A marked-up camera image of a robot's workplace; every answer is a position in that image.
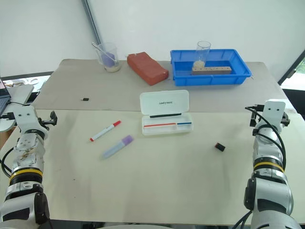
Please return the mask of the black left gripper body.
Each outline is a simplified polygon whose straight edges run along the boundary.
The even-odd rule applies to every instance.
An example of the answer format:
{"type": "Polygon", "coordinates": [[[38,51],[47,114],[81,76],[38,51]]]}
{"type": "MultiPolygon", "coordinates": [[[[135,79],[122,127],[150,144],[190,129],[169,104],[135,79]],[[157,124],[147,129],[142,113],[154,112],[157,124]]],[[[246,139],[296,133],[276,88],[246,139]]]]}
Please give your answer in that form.
{"type": "Polygon", "coordinates": [[[48,127],[48,125],[51,125],[51,120],[42,120],[40,117],[38,118],[38,122],[40,124],[40,126],[42,126],[43,128],[45,128],[46,130],[50,130],[50,128],[48,127]]]}

